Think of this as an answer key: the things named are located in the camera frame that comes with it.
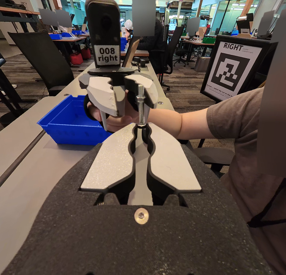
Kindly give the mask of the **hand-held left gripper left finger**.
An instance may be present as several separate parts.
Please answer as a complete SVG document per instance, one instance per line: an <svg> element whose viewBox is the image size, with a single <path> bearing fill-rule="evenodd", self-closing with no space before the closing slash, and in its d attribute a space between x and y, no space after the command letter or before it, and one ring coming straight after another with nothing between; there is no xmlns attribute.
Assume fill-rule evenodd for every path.
<svg viewBox="0 0 286 275"><path fill-rule="evenodd" d="M134 123L109 136L91 164L81 190L131 192L135 186L135 142Z"/></svg>

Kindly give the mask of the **grey trash bin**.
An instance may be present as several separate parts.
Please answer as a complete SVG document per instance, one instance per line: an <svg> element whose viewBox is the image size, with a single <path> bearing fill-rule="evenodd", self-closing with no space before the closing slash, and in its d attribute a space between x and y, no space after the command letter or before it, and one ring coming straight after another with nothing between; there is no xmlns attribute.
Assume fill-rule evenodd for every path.
<svg viewBox="0 0 286 275"><path fill-rule="evenodd" d="M194 70L199 73L205 73L209 65L210 57L197 57Z"/></svg>

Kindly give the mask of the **black swivel office chair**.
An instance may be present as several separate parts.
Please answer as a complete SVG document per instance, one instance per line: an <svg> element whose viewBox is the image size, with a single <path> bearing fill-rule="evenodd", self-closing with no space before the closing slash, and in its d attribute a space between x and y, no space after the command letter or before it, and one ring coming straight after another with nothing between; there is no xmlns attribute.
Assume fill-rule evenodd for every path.
<svg viewBox="0 0 286 275"><path fill-rule="evenodd" d="M163 50L158 51L159 69L157 70L156 74L159 75L159 82L161 87L166 87L167 91L170 90L170 86L163 83L163 76L164 74L170 75L173 72L173 55L182 36L183 30L183 26L177 26L171 37L170 42L167 43L166 41L164 41Z"/></svg>

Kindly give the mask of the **wooden board stand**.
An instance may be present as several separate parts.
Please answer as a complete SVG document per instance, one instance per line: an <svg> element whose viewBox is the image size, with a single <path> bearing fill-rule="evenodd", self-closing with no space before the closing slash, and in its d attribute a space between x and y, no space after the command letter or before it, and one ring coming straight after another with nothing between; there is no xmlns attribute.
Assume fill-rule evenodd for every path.
<svg viewBox="0 0 286 275"><path fill-rule="evenodd" d="M139 42L140 42L140 38L136 40L132 40L132 42L129 44L129 47L127 49L121 68L131 68L131 62L137 50Z"/></svg>

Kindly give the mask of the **person's right hand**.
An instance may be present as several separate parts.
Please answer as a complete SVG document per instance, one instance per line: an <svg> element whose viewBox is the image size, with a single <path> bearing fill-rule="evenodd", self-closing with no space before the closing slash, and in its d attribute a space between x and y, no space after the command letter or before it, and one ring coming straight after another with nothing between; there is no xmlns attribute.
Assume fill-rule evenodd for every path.
<svg viewBox="0 0 286 275"><path fill-rule="evenodd" d="M126 90L125 94L125 115L122 117L108 116L108 118L106 118L107 130L109 132L116 132L125 126L128 126L130 123L137 124L139 122L139 112L137 102L135 101L135 94L128 90ZM86 108L91 118L102 122L101 113L97 107L95 107L91 102L88 102L86 104Z"/></svg>

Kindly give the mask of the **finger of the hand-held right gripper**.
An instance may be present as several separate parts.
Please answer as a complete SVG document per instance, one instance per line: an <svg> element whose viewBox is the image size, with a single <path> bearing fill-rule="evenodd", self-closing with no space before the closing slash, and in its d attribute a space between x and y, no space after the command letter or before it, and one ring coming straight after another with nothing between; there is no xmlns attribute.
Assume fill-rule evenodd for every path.
<svg viewBox="0 0 286 275"><path fill-rule="evenodd" d="M151 77L145 74L131 74L124 77L124 85L128 91L128 101L133 107L138 105L138 85L140 84L144 87L144 103L149 108L156 109L158 104L158 91Z"/></svg>
<svg viewBox="0 0 286 275"><path fill-rule="evenodd" d="M114 117L125 115L126 91L123 86L112 86L110 77L90 77L87 92L90 102L100 111Z"/></svg>

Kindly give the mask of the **display screen on black stand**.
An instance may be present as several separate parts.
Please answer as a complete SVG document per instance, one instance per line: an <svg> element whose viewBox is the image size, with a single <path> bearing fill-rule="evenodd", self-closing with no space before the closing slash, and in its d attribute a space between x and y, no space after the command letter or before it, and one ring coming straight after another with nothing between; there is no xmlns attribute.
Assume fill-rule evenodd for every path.
<svg viewBox="0 0 286 275"><path fill-rule="evenodd" d="M20 103L34 104L38 101L37 99L22 99L5 76L2 69L0 70L0 88L1 101L10 110L10 112L0 117L0 123L3 127L7 127L28 110L28 108L22 108Z"/></svg>

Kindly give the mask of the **long silver threaded bolt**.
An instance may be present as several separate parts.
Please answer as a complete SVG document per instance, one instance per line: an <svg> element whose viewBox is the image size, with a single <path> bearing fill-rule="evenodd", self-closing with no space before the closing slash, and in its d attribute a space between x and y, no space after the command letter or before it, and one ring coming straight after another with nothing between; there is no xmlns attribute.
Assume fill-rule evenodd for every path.
<svg viewBox="0 0 286 275"><path fill-rule="evenodd" d="M144 86L142 84L138 84L138 95L143 96L144 94ZM138 113L139 113L139 122L138 122L138 127L143 129L145 127L145 111L144 111L144 102L140 103L137 101L137 106L138 106Z"/></svg>

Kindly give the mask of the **person's grey office chair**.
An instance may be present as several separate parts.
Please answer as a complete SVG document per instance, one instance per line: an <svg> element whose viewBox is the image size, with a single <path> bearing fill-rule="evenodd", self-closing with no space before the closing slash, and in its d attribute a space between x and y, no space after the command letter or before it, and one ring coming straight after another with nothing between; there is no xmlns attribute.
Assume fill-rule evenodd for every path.
<svg viewBox="0 0 286 275"><path fill-rule="evenodd" d="M193 153L205 164L211 165L213 172L220 172L223 166L230 166L235 153L229 149L216 147L203 147L205 139L201 139Z"/></svg>

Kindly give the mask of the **blue plastic bin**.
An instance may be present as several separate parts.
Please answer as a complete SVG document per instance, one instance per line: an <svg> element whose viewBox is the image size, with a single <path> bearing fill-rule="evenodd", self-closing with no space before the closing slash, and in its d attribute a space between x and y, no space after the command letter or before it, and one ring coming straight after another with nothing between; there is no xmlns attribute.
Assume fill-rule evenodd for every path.
<svg viewBox="0 0 286 275"><path fill-rule="evenodd" d="M96 120L88 118L84 111L85 95L67 96L49 111L37 124L57 144L97 145L105 141L110 132Z"/></svg>

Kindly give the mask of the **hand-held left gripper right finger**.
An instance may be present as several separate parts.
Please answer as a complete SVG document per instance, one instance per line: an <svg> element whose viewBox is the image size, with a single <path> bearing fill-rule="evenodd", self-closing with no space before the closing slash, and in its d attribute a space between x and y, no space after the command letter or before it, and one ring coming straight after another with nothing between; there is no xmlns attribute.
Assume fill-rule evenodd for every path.
<svg viewBox="0 0 286 275"><path fill-rule="evenodd" d="M181 147L172 135L153 123L146 125L147 186L152 193L198 193L201 186Z"/></svg>

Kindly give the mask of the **person's brown t-shirt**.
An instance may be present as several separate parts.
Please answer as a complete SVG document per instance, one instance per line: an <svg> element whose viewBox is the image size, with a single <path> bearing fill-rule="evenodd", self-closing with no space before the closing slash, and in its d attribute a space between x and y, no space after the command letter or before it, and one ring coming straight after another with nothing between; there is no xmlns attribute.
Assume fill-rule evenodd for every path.
<svg viewBox="0 0 286 275"><path fill-rule="evenodd" d="M206 119L217 139L234 139L235 155L221 180L233 196L243 218L249 222L275 195L282 177L257 169L257 135L264 87L210 106ZM285 274L285 223L249 229L258 249L275 274Z"/></svg>

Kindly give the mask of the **black floor lamp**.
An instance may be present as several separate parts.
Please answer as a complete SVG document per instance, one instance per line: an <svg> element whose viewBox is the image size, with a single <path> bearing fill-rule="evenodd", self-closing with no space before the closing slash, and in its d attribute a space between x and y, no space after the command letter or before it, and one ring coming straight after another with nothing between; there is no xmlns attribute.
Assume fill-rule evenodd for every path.
<svg viewBox="0 0 286 275"><path fill-rule="evenodd" d="M225 11L224 11L224 14L223 14L223 17L222 17L222 20L221 20L221 23L220 23L220 26L219 26L219 29L218 29L218 33L217 33L217 35L219 34L220 29L221 29L221 27L222 27L222 24L223 24L223 21L224 21L225 15L226 15L227 10L228 10L228 6L229 6L230 2L231 2L231 1L234 1L234 0L224 0L224 1L227 1L227 5L226 5L226 8L225 8Z"/></svg>

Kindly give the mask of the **black mesh office chair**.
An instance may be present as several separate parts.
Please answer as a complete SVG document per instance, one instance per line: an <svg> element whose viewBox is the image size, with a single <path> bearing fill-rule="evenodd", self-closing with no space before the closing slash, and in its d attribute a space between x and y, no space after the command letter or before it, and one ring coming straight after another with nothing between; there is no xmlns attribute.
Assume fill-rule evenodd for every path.
<svg viewBox="0 0 286 275"><path fill-rule="evenodd" d="M8 35L37 71L49 96L58 95L74 80L73 72L47 31Z"/></svg>

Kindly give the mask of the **black framed marker sign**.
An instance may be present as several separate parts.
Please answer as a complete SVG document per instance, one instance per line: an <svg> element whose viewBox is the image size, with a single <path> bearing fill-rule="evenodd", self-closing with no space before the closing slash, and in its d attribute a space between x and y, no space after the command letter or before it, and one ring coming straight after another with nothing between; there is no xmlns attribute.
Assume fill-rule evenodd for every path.
<svg viewBox="0 0 286 275"><path fill-rule="evenodd" d="M200 93L217 103L244 93L270 46L269 40L218 35Z"/></svg>

